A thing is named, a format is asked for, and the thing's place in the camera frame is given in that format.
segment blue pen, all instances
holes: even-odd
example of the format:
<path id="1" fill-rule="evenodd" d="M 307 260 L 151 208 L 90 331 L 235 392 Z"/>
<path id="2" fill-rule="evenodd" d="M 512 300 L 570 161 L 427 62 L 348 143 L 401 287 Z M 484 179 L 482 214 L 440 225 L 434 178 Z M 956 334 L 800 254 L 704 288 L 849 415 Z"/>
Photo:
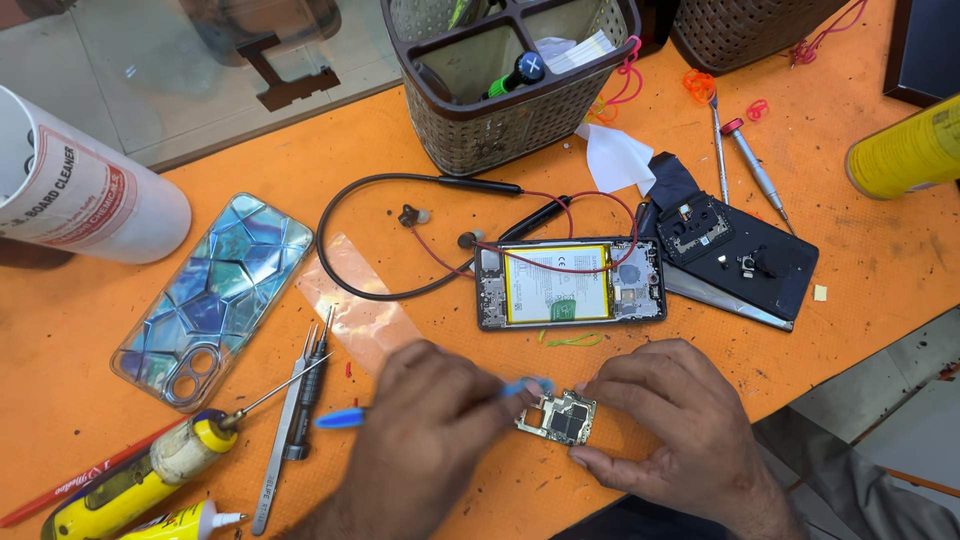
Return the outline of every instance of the blue pen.
<path id="1" fill-rule="evenodd" d="M 507 397 L 519 393 L 526 387 L 528 380 L 536 382 L 544 391 L 550 391 L 553 388 L 553 382 L 550 379 L 541 377 L 524 377 L 509 384 L 504 384 L 500 388 L 500 396 Z M 322 430 L 341 430 L 343 428 L 359 428 L 363 425 L 364 416 L 367 414 L 366 407 L 345 408 L 328 412 L 320 418 L 313 421 L 315 428 Z"/>

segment red pencil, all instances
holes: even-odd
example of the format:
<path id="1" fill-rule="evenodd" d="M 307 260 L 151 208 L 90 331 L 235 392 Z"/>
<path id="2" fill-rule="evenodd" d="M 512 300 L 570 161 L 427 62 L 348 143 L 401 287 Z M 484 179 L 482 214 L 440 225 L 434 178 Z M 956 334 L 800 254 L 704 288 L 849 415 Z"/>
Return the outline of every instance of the red pencil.
<path id="1" fill-rule="evenodd" d="M 36 499 L 33 499 L 29 503 L 26 503 L 23 506 L 20 506 L 13 512 L 7 514 L 2 519 L 0 519 L 0 528 L 14 526 L 22 522 L 23 520 L 29 518 L 30 516 L 36 514 L 37 512 L 42 510 L 44 507 L 48 506 L 50 503 L 55 503 L 60 499 L 66 498 L 71 493 L 80 489 L 85 483 L 100 476 L 105 470 L 109 469 L 110 467 L 115 467 L 119 465 L 128 457 L 150 446 L 150 444 L 153 443 L 157 437 L 160 437 L 163 433 L 169 431 L 170 428 L 172 428 L 173 426 L 176 426 L 180 422 L 183 422 L 182 418 L 180 418 L 179 420 L 177 420 L 176 422 L 174 422 L 173 424 L 165 428 L 161 428 L 159 431 L 157 431 L 153 435 L 150 435 L 147 438 L 140 440 L 136 444 L 123 450 L 122 452 L 118 453 L 114 457 L 111 457 L 110 459 L 106 459 L 102 463 L 98 463 L 93 467 L 90 467 L 86 471 L 83 471 L 79 475 L 76 475 L 74 478 L 68 480 L 64 485 L 59 485 L 54 489 L 51 489 L 50 491 L 37 497 Z"/>

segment smartphone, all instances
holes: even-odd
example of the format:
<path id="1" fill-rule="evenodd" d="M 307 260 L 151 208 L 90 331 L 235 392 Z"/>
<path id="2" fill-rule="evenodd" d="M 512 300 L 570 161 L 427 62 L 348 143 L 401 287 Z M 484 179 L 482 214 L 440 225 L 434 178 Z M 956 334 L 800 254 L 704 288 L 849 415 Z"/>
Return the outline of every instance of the smartphone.
<path id="1" fill-rule="evenodd" d="M 630 236 L 520 240 L 494 247 L 552 267 L 610 266 L 630 252 Z M 477 325 L 483 331 L 550 329 L 666 318 L 660 243 L 642 237 L 622 263 L 592 273 L 547 270 L 477 246 Z"/>
<path id="2" fill-rule="evenodd" d="M 180 412 L 198 408 L 243 352 L 313 246 L 313 232 L 237 193 L 110 359 Z"/>

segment hand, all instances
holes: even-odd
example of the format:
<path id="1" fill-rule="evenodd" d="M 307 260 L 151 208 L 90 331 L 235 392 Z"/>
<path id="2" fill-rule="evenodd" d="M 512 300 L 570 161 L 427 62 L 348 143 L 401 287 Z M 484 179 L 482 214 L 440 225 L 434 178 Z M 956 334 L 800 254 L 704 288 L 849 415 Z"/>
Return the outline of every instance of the hand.
<path id="1" fill-rule="evenodd" d="M 393 353 L 343 482 L 288 537 L 426 538 L 466 491 L 497 435 L 540 393 L 531 384 L 500 397 L 497 377 L 429 341 Z"/>
<path id="2" fill-rule="evenodd" d="M 694 346 L 648 343 L 610 358 L 574 388 L 629 413 L 665 443 L 639 463 L 571 448 L 568 455 L 602 485 L 713 520 L 745 540 L 802 538 L 736 390 Z"/>

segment person's left hand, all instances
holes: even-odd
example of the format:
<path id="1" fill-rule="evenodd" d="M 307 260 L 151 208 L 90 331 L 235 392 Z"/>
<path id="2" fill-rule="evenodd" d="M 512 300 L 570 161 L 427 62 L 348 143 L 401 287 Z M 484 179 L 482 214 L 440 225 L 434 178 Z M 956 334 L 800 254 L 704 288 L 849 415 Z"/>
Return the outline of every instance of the person's left hand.
<path id="1" fill-rule="evenodd" d="M 429 341 L 387 358 L 340 487 L 288 538 L 421 540 L 467 489 L 496 436 L 539 393 Z"/>

